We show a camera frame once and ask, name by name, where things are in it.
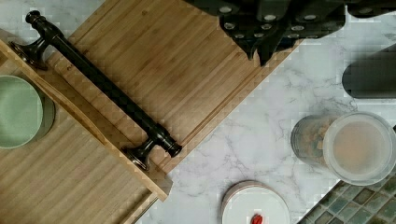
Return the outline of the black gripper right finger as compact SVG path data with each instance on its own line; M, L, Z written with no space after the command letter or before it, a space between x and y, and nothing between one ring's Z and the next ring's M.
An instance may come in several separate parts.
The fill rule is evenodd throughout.
M322 38L340 30L346 13L360 19L395 10L395 0L258 0L258 19L271 25L258 46L261 66L298 39Z

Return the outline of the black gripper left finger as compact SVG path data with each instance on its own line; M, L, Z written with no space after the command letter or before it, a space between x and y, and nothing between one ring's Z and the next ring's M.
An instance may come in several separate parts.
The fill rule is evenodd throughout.
M184 0L219 18L219 26L246 53L269 61L285 32L289 0Z

